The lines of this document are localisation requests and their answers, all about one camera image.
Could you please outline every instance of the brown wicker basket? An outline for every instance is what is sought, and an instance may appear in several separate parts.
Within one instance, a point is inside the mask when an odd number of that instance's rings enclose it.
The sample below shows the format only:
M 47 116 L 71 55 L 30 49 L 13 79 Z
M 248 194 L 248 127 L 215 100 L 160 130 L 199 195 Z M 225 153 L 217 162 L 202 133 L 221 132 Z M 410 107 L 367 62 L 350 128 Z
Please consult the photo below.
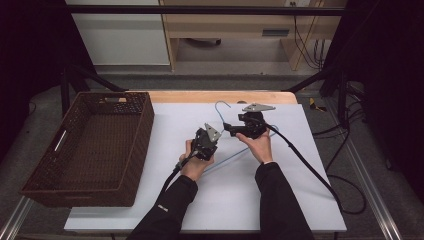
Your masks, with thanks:
M 79 93 L 21 193 L 47 207 L 132 206 L 153 119 L 147 92 Z

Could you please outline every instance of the person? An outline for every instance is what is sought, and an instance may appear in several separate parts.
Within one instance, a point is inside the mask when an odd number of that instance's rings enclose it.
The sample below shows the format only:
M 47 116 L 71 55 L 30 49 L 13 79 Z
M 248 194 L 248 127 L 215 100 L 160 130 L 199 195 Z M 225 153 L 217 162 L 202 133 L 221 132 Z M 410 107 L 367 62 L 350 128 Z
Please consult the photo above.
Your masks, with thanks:
M 269 129 L 257 139 L 248 138 L 241 133 L 237 133 L 236 137 L 249 147 L 260 163 L 255 180 L 261 192 L 261 239 L 314 239 L 289 183 L 273 160 Z M 188 140 L 186 152 L 180 156 L 180 161 L 188 156 L 190 148 L 191 141 Z M 194 200 L 198 190 L 196 181 L 213 162 L 213 156 L 209 161 L 196 157 L 190 159 L 177 180 L 159 197 L 155 206 L 127 239 L 177 239 L 187 207 Z

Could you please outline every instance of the black sleeve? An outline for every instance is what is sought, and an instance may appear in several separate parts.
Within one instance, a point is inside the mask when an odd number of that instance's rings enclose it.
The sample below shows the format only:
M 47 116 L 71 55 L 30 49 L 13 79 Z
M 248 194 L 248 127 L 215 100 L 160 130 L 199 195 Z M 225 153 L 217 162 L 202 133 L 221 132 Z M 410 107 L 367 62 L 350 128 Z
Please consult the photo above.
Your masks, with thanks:
M 314 239 L 299 203 L 278 164 L 275 162 L 261 164 L 256 171 L 255 179 L 261 192 L 261 239 Z
M 187 207 L 194 200 L 196 193 L 196 182 L 181 175 L 159 198 L 127 239 L 177 239 Z

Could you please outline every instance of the floor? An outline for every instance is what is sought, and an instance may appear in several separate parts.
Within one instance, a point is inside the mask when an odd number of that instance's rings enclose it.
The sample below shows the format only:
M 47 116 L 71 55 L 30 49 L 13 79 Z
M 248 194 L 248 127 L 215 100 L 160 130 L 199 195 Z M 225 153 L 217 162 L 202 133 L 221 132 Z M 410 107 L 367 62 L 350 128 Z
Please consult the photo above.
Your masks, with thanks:
M 117 74 L 116 69 L 102 69 L 102 76 L 111 82 L 130 89 L 208 89 L 208 90 L 274 90 L 286 89 L 306 79 L 317 70 L 306 64 L 296 72 L 289 65 L 278 41 L 222 40 L 219 46 L 211 42 L 183 41 L 180 46 L 175 71 L 144 67 L 132 72 Z M 313 133 L 336 125 L 331 109 L 336 96 L 321 98 L 317 94 L 321 83 L 308 86 L 297 93 Z M 91 83 L 92 88 L 100 86 Z M 61 121 L 59 88 L 52 88 L 34 97 L 31 114 L 0 168 L 0 226 L 4 226 L 20 199 L 19 190 L 25 183 Z M 310 99 L 315 100 L 314 108 Z M 424 207 L 409 188 L 402 174 L 386 169 L 384 154 L 380 151 L 372 131 L 366 124 L 357 99 L 348 97 L 352 104 L 349 139 L 354 142 L 362 162 L 370 173 L 385 206 L 393 218 L 402 238 L 385 236 L 376 218 L 376 210 L 369 203 L 358 215 L 343 214 L 348 231 L 339 239 L 424 239 Z M 317 136 L 315 142 L 324 166 L 329 164 L 343 142 L 346 132 L 336 129 Z M 329 170 L 330 174 L 343 176 L 362 189 L 360 177 L 355 172 L 352 154 L 345 146 Z M 330 179 L 343 206 L 357 211 L 362 205 L 361 195 L 349 184 Z M 45 208 L 34 203 L 22 223 L 17 239 L 112 239 L 110 234 L 78 235 L 63 231 L 69 209 Z M 125 234 L 116 233 L 116 239 Z M 181 239 L 257 239 L 258 235 L 182 235 Z M 333 239 L 332 234 L 316 234 L 316 239 Z

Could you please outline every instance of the person's left hand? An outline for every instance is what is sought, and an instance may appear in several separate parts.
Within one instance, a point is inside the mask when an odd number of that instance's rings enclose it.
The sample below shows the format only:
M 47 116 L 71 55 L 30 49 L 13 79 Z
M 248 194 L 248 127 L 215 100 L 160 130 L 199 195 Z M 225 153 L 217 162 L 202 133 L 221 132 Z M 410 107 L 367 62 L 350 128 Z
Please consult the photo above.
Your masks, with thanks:
M 191 152 L 191 141 L 186 141 L 186 152 L 180 156 L 180 162 L 183 161 Z M 197 157 L 192 157 L 186 165 L 181 169 L 181 175 L 185 175 L 193 181 L 198 181 L 200 177 L 202 176 L 203 172 L 205 171 L 205 168 L 209 165 L 213 164 L 215 161 L 214 156 L 212 155 L 211 159 L 209 161 L 203 161 L 198 159 Z

